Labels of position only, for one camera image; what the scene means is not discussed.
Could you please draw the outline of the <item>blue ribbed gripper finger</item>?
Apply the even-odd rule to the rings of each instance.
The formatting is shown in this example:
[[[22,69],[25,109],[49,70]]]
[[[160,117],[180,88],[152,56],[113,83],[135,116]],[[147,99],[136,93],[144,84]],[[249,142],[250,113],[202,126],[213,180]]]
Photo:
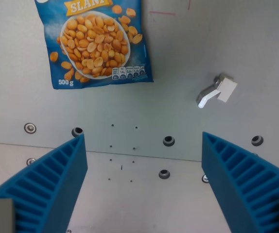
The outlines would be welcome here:
[[[0,185],[17,233],[64,233],[88,170],[84,135],[43,155]]]
[[[210,133],[202,169],[233,233],[279,233],[279,168]]]

